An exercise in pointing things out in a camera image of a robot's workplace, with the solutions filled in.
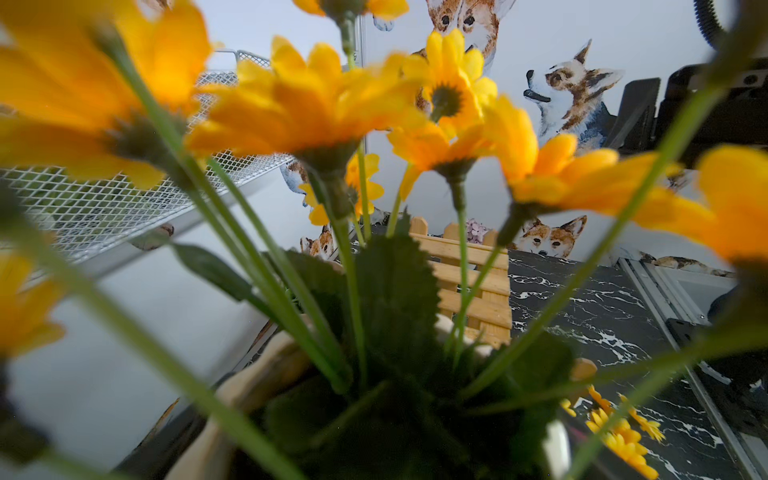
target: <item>yellow flower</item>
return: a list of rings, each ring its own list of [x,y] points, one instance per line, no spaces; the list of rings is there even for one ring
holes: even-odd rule
[[[122,172],[139,188],[163,178],[146,162],[157,155],[160,138],[90,38],[104,18],[114,22],[152,94],[184,131],[211,51],[202,15],[188,0],[155,22],[130,0],[3,2],[0,23],[13,46],[0,47],[0,104],[18,116],[0,119],[0,167],[56,165],[75,180]]]
[[[588,391],[589,396],[592,397],[595,403],[597,403],[600,408],[604,410],[608,415],[614,412],[614,407],[612,406],[611,402],[604,399],[603,396],[594,389],[594,385],[590,385]]]
[[[568,400],[568,399],[564,399],[564,400],[562,400],[562,401],[560,402],[560,407],[562,407],[562,408],[563,408],[563,410],[565,410],[566,412],[568,412],[568,414],[569,414],[570,416],[572,416],[572,417],[575,417],[575,416],[576,416],[576,410],[573,410],[573,409],[571,408],[571,400]]]
[[[491,153],[490,141],[483,134],[483,124],[475,124],[451,138],[444,125],[424,124],[410,130],[396,129],[387,137],[392,152],[409,162],[400,196],[408,197],[419,175],[434,170],[449,180],[462,180],[477,161]]]
[[[698,167],[706,204],[675,197],[666,207],[674,219],[662,228],[712,248],[731,263],[768,260],[768,154],[722,146],[707,152]]]
[[[570,134],[558,135],[539,149],[527,114],[505,97],[486,108],[485,123],[515,202],[543,211],[594,210],[615,215],[656,159],[655,153],[649,153],[619,162],[618,153],[609,149],[574,157],[577,142]],[[664,228],[676,219],[667,206],[672,196],[668,189],[655,187],[634,221],[643,227]]]
[[[377,200],[384,195],[384,187],[379,184],[374,184],[370,181],[371,176],[379,171],[379,155],[367,154],[366,155],[366,193],[368,197],[368,213],[372,214],[374,210],[373,202],[371,200]],[[362,216],[362,198],[360,197],[360,173],[359,173],[359,160],[357,155],[349,161],[346,167],[345,182],[357,192],[357,203],[355,204],[355,218],[359,219]],[[310,212],[310,222],[312,225],[327,225],[330,220],[328,213],[323,205],[320,205],[317,201],[317,196],[312,190],[309,184],[301,184],[299,188],[306,192],[306,204],[312,207]]]
[[[641,447],[639,443],[627,442],[622,435],[617,435],[615,433],[607,434],[603,443],[619,458],[629,464],[629,466],[640,472],[645,478],[648,478],[649,480],[656,480],[656,478],[659,478],[659,472],[649,467],[646,463],[644,454],[639,453],[639,451],[647,452],[645,448],[642,448],[642,450],[638,449],[638,447]]]
[[[12,253],[0,253],[0,359],[19,356],[64,336],[64,328],[48,321],[48,311],[61,298],[51,282],[22,291],[32,265]]]
[[[455,29],[445,37],[434,31],[427,38],[427,58],[409,56],[402,65],[407,78],[418,78],[424,99],[440,113],[440,123],[461,130],[476,123],[482,106],[498,95],[496,84],[482,76],[482,53],[464,49],[464,35]]]
[[[619,394],[621,397],[622,402],[627,401],[627,397]],[[659,422],[652,422],[640,415],[637,412],[637,409],[632,407],[629,409],[629,415],[634,419],[635,422],[637,422],[640,425],[640,430],[643,432],[646,432],[653,440],[656,440],[657,442],[661,443],[662,440],[664,440],[666,437],[663,433],[661,433],[661,430],[659,427],[661,424]]]
[[[272,70],[244,61],[235,88],[213,86],[218,101],[187,137],[210,154],[291,153],[322,176],[343,177],[346,163],[368,132],[424,121],[413,105],[418,82],[403,80],[404,55],[378,68],[342,73],[338,54],[318,44],[305,62],[282,37],[272,43]]]
[[[349,12],[353,16],[373,13],[389,22],[408,12],[406,0],[293,0],[297,7],[312,15],[329,16],[335,21]]]

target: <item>dog illustration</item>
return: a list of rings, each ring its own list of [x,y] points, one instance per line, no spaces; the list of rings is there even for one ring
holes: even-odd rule
[[[310,240],[304,237],[299,242],[301,253],[308,253],[321,260],[330,260],[333,255],[333,234],[327,225],[323,226],[323,232],[317,240]]]
[[[496,55],[498,24],[517,0],[426,0],[432,30],[445,36],[455,28],[464,34],[467,50],[477,48],[485,59],[487,74]],[[373,18],[381,31],[391,31],[394,23]]]
[[[706,275],[724,276],[726,278],[736,278],[734,272],[712,268],[701,263],[699,260],[685,257],[661,257],[656,258],[645,252],[640,252],[641,262],[650,263],[656,266],[665,266],[675,270],[685,270],[686,272],[704,273]]]
[[[292,192],[302,194],[306,197],[306,192],[299,188],[301,184],[308,184],[310,178],[306,174],[306,170],[298,160],[291,160],[287,164],[280,165],[280,173],[283,174],[283,180],[286,181],[286,185]]]
[[[579,150],[599,148],[615,117],[602,101],[603,93],[624,76],[623,70],[584,66],[592,40],[573,57],[542,73],[528,70],[523,95],[541,110],[540,144],[561,133],[576,134]]]
[[[568,258],[586,225],[586,215],[555,228],[544,225],[538,218],[529,220],[523,226],[523,236],[510,244],[509,248],[538,253],[544,257]]]

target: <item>black marble surface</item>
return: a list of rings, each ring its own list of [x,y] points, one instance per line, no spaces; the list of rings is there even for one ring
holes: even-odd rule
[[[570,260],[509,252],[513,335],[578,267]],[[591,359],[598,368],[636,362],[671,348],[634,284],[618,268],[598,267],[549,331],[571,339],[577,355]],[[620,401],[618,393],[627,395],[635,383],[637,379],[623,380],[599,386],[598,391],[615,404]],[[580,400],[575,408],[578,418],[586,421],[591,408],[591,399]],[[649,450],[648,465],[659,471],[659,478],[742,478],[686,379],[672,383],[639,410],[660,422],[667,437],[656,443],[643,432],[641,441]]]

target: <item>wire mesh shelf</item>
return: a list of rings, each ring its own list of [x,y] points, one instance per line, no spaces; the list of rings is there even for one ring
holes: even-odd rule
[[[238,61],[255,61],[269,67],[269,61],[247,51],[229,51]],[[235,85],[235,71],[207,71],[198,85]],[[214,98],[200,96],[200,110],[190,126],[205,118]],[[237,185],[265,174],[293,159],[274,154],[235,157],[231,151],[214,155]],[[211,172],[208,180],[221,192],[226,188]],[[54,246],[71,262],[80,263],[116,245],[172,220],[190,210],[192,203],[169,179],[153,190],[138,190],[123,175],[110,180],[74,182],[60,167],[0,169],[26,209],[42,230],[55,232]]]

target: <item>white wall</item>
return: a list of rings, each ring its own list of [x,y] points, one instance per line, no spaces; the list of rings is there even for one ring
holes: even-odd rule
[[[302,196],[288,189],[279,170],[255,181],[261,187],[248,200],[281,246],[298,247],[301,236],[319,235],[320,227],[310,224],[309,210],[302,207]],[[239,207],[232,211],[250,226]],[[247,231],[256,238],[252,228]],[[235,266],[206,224],[174,239],[205,247]],[[266,323],[255,309],[235,303],[185,270],[168,247],[142,254],[98,284],[208,383],[235,366]],[[62,301],[51,318],[66,327],[67,335],[12,362],[11,398],[58,448],[94,466],[112,468],[179,392],[123,347],[77,299]],[[0,478],[59,478],[41,466],[16,475],[4,466],[0,462]]]
[[[716,5],[721,22],[729,25],[733,21],[733,5],[728,0]],[[381,61],[391,50],[410,53],[424,46],[432,31],[426,2],[413,0],[410,6],[411,12],[398,18],[394,29],[388,32],[378,30],[371,18],[366,19],[367,61]],[[517,0],[500,21],[489,77],[496,81],[501,93],[508,94],[513,102],[528,111],[538,129],[539,110],[522,95],[528,87],[526,71],[545,70],[573,58],[590,38],[587,68],[625,70],[622,80],[603,96],[612,114],[617,113],[624,86],[629,81],[661,78],[662,98],[670,74],[684,65],[705,62],[713,54],[698,31],[693,2],[689,0]],[[382,158],[380,173],[374,180],[384,186],[386,194],[376,201],[376,206],[391,210],[406,163],[392,154],[384,134],[369,135],[368,145],[369,151]],[[488,228],[497,228],[505,218],[509,202],[497,162],[494,159],[478,162],[469,173],[466,187],[468,217],[476,218]],[[407,204],[411,214],[427,219],[430,233],[441,233],[446,224],[455,221],[449,190],[436,174],[426,174],[419,179]],[[589,221],[571,253],[573,260],[583,260],[590,253],[610,226],[610,220],[589,212],[565,212],[541,218],[556,227],[582,214],[588,214]],[[652,232],[645,236],[648,242],[661,244],[662,239],[657,235],[660,234]],[[686,256],[684,253],[690,244],[681,242],[674,254]]]
[[[320,41],[341,52],[336,24],[328,18],[305,13],[291,0],[197,0],[196,3],[205,15],[210,40],[223,43],[225,48],[247,50],[269,58],[272,37],[282,35],[304,57]]]

